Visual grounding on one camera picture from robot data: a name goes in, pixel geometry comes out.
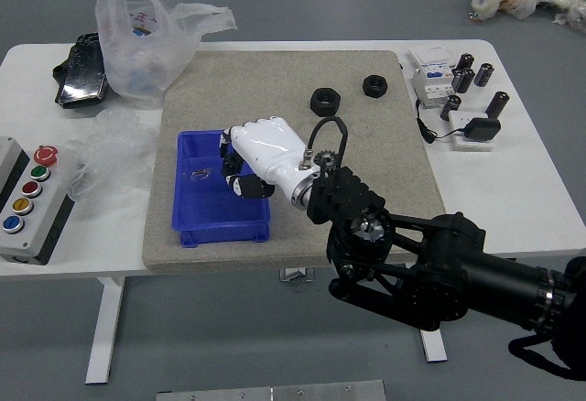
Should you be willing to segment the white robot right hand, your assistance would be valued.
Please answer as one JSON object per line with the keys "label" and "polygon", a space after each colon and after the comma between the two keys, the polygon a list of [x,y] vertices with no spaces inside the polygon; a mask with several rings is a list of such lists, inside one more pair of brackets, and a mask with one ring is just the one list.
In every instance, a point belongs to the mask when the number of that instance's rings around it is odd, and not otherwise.
{"label": "white robot right hand", "polygon": [[320,174],[313,157],[281,117],[227,128],[220,138],[222,176],[241,198],[268,198],[279,187],[292,205],[305,210]]}

